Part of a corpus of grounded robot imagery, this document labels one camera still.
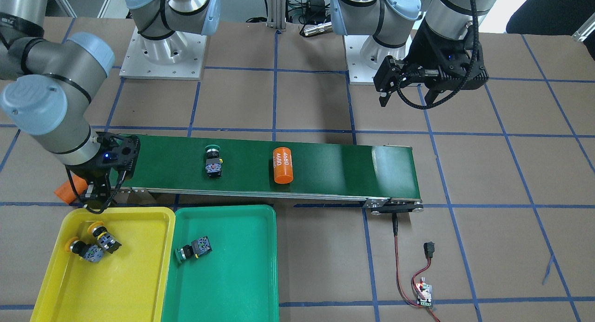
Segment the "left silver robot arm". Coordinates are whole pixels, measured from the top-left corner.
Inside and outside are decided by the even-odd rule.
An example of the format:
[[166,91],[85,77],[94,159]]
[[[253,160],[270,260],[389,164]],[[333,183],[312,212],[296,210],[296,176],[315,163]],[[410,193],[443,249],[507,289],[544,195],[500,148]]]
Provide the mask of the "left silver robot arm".
[[393,94],[429,110],[487,83],[479,26],[497,0],[330,0],[333,31],[367,37],[382,107]]

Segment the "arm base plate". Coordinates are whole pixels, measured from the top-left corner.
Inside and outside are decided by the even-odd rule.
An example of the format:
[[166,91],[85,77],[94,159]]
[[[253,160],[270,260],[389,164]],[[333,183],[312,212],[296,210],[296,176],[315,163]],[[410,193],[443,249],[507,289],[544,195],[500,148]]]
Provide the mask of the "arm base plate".
[[393,57],[400,66],[410,50],[412,43],[410,32],[402,47],[395,49],[379,46],[377,42],[368,35],[344,36],[345,57],[348,66],[349,82],[353,85],[374,85],[375,76],[381,62],[385,57]]
[[200,80],[208,36],[175,32],[163,40],[132,33],[119,72],[126,79]]

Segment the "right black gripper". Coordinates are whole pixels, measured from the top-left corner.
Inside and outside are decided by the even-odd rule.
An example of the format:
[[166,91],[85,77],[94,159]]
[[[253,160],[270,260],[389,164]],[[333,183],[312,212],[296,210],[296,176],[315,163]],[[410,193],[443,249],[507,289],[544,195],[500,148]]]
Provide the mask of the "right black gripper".
[[116,171],[116,183],[131,179],[134,175],[141,149],[136,135],[123,136],[99,132],[93,143],[99,148],[93,157],[77,165],[66,165],[71,172],[84,179],[88,187],[80,195],[81,203],[92,214],[102,214],[112,204],[110,172]]

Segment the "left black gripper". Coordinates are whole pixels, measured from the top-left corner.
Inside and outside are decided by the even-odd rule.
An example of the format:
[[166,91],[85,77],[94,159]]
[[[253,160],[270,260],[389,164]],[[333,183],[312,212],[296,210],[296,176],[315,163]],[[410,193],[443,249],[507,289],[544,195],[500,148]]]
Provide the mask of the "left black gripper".
[[471,62],[471,54],[468,52],[476,55],[476,61],[467,83],[463,85],[464,91],[478,89],[489,80],[482,45],[474,34],[474,26],[470,26],[470,33],[463,39],[453,40],[438,35],[427,23],[422,23],[404,59],[404,69],[395,57],[387,55],[374,75],[373,82],[379,93],[380,106],[385,107],[392,93],[400,91],[404,83],[426,85],[429,91],[423,99],[427,108],[444,104],[449,100],[449,95],[440,100],[438,96],[446,91],[454,91],[461,84]]

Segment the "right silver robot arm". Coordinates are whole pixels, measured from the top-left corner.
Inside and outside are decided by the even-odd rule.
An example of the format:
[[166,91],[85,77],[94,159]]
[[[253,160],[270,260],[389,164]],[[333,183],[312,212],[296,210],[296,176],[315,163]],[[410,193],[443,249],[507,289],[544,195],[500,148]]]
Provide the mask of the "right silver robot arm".
[[[121,75],[197,79],[204,43],[219,26],[221,0],[125,0],[136,34]],[[1,109],[66,168],[69,189],[86,209],[104,212],[140,152],[137,136],[95,131],[84,117],[110,75],[115,54],[95,34],[46,40],[47,0],[1,0]]]

